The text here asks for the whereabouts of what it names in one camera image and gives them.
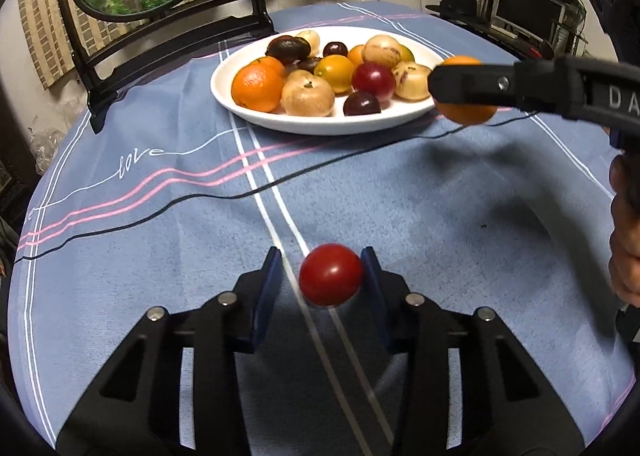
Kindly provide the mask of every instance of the screw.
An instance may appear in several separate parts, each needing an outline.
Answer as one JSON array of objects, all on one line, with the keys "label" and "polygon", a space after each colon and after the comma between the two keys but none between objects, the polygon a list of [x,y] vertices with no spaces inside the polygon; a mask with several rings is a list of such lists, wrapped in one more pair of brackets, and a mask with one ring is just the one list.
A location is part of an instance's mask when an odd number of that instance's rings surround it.
[{"label": "screw", "polygon": [[495,311],[491,308],[487,308],[487,306],[483,306],[478,309],[478,317],[485,322],[489,322],[495,319]]},{"label": "screw", "polygon": [[506,91],[509,89],[509,79],[507,77],[500,77],[497,84],[500,91]]},{"label": "screw", "polygon": [[404,298],[404,301],[409,306],[422,306],[424,304],[424,296],[420,293],[408,293]]},{"label": "screw", "polygon": [[159,321],[162,317],[164,317],[165,311],[162,306],[154,306],[153,308],[149,308],[146,311],[146,318],[150,321]]},{"label": "screw", "polygon": [[231,306],[233,303],[235,303],[238,300],[238,296],[233,293],[233,292],[222,292],[219,296],[218,296],[218,302],[222,305],[222,306]]}]

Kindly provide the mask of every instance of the table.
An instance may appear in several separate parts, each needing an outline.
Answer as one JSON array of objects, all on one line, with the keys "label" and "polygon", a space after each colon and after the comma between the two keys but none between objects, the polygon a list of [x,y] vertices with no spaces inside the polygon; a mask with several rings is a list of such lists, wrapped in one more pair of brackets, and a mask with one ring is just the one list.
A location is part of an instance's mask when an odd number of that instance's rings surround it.
[{"label": "table", "polygon": [[[478,36],[389,3],[306,6],[273,20],[279,31],[379,28],[440,53],[513,61]],[[614,334],[617,302],[607,285],[614,151],[602,130],[534,116],[409,140],[255,197],[193,198],[127,228],[174,198],[245,192],[378,139],[328,145],[310,138],[322,147],[302,153],[295,137],[249,126],[209,91],[212,71],[233,51],[220,48],[129,89],[97,136],[88,116],[81,118],[33,195],[19,255],[41,257],[17,264],[8,319],[18,392],[39,432],[54,442],[146,309],[197,308],[258,268],[276,245],[290,271],[270,332],[255,355],[238,356],[254,454],[388,454],[404,359],[384,352],[362,299],[335,314],[309,308],[306,323],[292,290],[308,250],[340,242],[356,251],[372,245],[385,269],[444,308],[496,309],[591,441],[634,382]],[[503,111],[494,122],[518,115]],[[453,127],[431,115],[412,132],[434,136]],[[256,165],[284,152],[285,160]],[[217,179],[225,182],[202,186]],[[92,235],[104,229],[112,231]],[[188,378],[182,391],[181,436],[191,444]],[[459,385],[452,401],[455,440]]]}]

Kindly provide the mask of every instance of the red tomato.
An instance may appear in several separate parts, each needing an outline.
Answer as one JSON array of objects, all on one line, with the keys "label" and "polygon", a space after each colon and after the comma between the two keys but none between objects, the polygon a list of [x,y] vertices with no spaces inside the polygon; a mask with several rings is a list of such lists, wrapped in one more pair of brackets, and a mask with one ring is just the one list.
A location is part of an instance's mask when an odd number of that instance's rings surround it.
[{"label": "red tomato", "polygon": [[313,304],[338,306],[358,291],[362,265],[355,252],[337,243],[314,248],[300,267],[300,290]]}]

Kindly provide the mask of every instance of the black hat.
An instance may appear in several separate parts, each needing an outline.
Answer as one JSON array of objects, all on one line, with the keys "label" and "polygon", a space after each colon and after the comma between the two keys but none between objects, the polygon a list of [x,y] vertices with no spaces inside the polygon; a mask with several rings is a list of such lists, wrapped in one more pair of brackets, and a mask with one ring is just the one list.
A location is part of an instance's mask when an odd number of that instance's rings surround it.
[{"label": "black hat", "polygon": [[476,0],[441,0],[440,4],[428,4],[425,8],[439,13],[445,19],[483,21],[478,17]]}]

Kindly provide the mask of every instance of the orange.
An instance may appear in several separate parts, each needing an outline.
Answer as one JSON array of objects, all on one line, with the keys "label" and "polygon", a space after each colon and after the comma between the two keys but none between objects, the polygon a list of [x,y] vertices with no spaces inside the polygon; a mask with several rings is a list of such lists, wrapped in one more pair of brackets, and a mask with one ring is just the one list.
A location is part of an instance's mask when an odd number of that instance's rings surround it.
[{"label": "orange", "polygon": [[[482,64],[478,59],[466,57],[464,55],[456,55],[445,59],[442,65],[479,65]],[[461,124],[462,126],[476,126],[484,124],[489,118],[495,115],[498,110],[497,106],[477,106],[475,104],[444,104],[435,101],[436,109],[442,116]]]},{"label": "orange", "polygon": [[255,61],[249,62],[249,64],[262,64],[269,68],[274,68],[282,77],[284,77],[284,64],[275,57],[260,57]]},{"label": "orange", "polygon": [[326,80],[334,93],[340,94],[351,89],[351,77],[356,67],[344,55],[328,55],[314,68],[314,75]]},{"label": "orange", "polygon": [[263,64],[248,64],[231,82],[231,97],[238,106],[270,113],[280,104],[284,80],[274,69]]},{"label": "orange", "polygon": [[363,49],[364,49],[364,45],[359,44],[349,50],[349,53],[347,54],[347,59],[353,62],[354,66],[360,66],[364,62],[364,59],[362,58]]}]

